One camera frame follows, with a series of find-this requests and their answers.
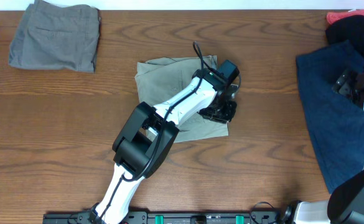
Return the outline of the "beige khaki shorts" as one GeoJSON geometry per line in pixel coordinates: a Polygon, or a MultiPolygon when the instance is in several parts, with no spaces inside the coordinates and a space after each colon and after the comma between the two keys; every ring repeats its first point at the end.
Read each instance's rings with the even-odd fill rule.
{"type": "MultiPolygon", "coordinates": [[[[135,81],[140,102],[150,106],[162,103],[182,91],[200,68],[197,57],[162,57],[137,63],[135,81]]],[[[204,119],[198,113],[179,126],[175,142],[228,136],[228,126],[204,119]]]]}

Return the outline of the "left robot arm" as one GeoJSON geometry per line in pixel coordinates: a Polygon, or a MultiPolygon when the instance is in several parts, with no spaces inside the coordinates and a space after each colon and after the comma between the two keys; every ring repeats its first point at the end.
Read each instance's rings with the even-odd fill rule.
{"type": "Polygon", "coordinates": [[[103,200],[90,212],[90,223],[121,223],[140,183],[164,162],[179,125],[199,114],[203,119],[226,124],[236,103],[231,85],[240,75],[229,60],[218,68],[200,62],[190,84],[167,101],[155,106],[142,102],[135,107],[113,143],[114,174],[103,200]]]}

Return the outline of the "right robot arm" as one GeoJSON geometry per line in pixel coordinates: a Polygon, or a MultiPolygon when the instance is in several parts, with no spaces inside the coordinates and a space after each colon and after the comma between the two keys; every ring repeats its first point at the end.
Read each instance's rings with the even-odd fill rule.
{"type": "Polygon", "coordinates": [[[281,223],[364,223],[364,58],[343,41],[296,63],[309,136],[331,196],[293,202],[281,223]]]}

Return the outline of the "navy blue shorts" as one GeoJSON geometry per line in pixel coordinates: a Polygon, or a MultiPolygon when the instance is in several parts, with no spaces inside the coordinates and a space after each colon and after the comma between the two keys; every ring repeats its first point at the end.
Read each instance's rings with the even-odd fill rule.
{"type": "Polygon", "coordinates": [[[332,89],[344,71],[360,72],[363,65],[349,41],[296,58],[307,129],[330,193],[363,169],[364,111],[332,89]]]}

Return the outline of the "black garment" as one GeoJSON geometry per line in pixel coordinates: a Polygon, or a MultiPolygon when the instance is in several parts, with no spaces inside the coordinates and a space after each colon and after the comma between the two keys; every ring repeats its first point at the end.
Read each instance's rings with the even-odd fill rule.
{"type": "Polygon", "coordinates": [[[340,19],[329,25],[325,35],[329,44],[348,40],[364,58],[364,16],[355,15],[340,19]]]}

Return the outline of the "folded grey shorts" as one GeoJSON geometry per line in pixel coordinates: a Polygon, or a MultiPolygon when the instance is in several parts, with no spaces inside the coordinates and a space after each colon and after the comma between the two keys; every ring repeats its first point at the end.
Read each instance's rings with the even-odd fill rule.
{"type": "Polygon", "coordinates": [[[99,36],[100,15],[94,7],[60,7],[34,1],[16,29],[8,64],[26,70],[93,73],[99,36]]]}

